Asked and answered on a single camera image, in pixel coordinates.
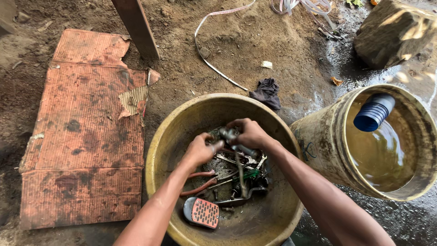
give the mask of forearm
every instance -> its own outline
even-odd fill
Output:
[[[267,141],[264,149],[334,245],[394,245],[367,212],[278,141]]]
[[[183,161],[120,234],[115,246],[161,245],[180,192],[191,169]]]

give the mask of dirt ground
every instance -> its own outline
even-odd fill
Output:
[[[368,2],[363,2],[368,11]],[[413,2],[420,5],[422,1]],[[161,73],[161,79],[149,91],[146,152],[159,124],[185,101],[216,92],[248,95],[199,58],[194,31],[208,13],[249,3],[250,0],[142,1],[161,60],[144,61],[132,42],[123,61],[132,69],[151,67]],[[0,38],[0,245],[110,245],[126,221],[21,231],[21,177],[17,169],[37,118],[45,73],[63,30],[128,32],[107,0],[16,0],[16,5],[31,19],[25,24],[14,23],[16,32]],[[334,0],[332,21],[350,15],[345,9],[348,8],[343,1]],[[365,17],[366,10],[360,14]],[[48,21],[53,23],[39,32],[37,29]],[[354,37],[360,23],[360,18],[349,18],[345,33]],[[247,10],[209,17],[199,31],[198,41],[211,50],[210,63],[249,91],[256,88],[259,79],[276,78],[283,106],[278,114],[287,124],[328,106],[350,89],[347,86],[340,90],[330,81],[332,74],[341,74],[335,61],[327,59],[326,51],[331,50],[332,44],[320,36],[301,5],[293,9],[292,16],[281,16],[270,9],[269,0],[258,0]],[[350,40],[340,46],[347,50]],[[273,69],[260,67],[263,60],[271,61]],[[22,63],[13,69],[19,61]],[[142,199],[147,200],[145,189]],[[163,245],[170,243],[171,239],[165,238]]]

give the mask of water in bucket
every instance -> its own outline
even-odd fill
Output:
[[[380,192],[392,192],[402,188],[413,177],[414,156],[410,143],[398,127],[402,118],[394,108],[382,124],[372,132],[358,130],[354,118],[363,102],[353,102],[346,120],[346,140],[350,155],[361,175]]]

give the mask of hand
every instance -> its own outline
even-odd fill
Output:
[[[196,167],[205,164],[209,160],[211,160],[216,152],[223,149],[223,147],[225,146],[225,142],[223,140],[218,141],[214,145],[207,145],[205,143],[205,140],[210,138],[212,138],[212,136],[206,132],[196,136],[194,140],[190,143],[187,151],[182,157],[182,161],[184,161],[184,163],[187,163],[187,165],[190,165],[190,167],[193,169],[193,172]]]
[[[249,118],[236,119],[226,125],[227,128],[238,127],[240,134],[229,144],[242,144],[248,148],[263,149],[266,141],[272,139],[256,121]]]

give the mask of pliers handle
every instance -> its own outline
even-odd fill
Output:
[[[188,178],[191,179],[191,178],[194,178],[194,177],[212,177],[212,176],[217,176],[213,169],[211,169],[211,171],[209,171],[209,172],[195,172],[195,173],[192,173],[192,174],[190,174],[188,176]],[[212,178],[212,179],[206,181],[206,183],[204,183],[203,185],[201,185],[200,187],[198,187],[198,188],[196,188],[194,190],[189,190],[189,191],[181,192],[180,196],[184,197],[184,196],[189,196],[189,195],[193,195],[193,194],[199,193],[202,190],[204,190],[204,189],[208,188],[209,186],[211,186],[213,184],[216,184],[216,183],[217,183],[217,179],[216,178]]]

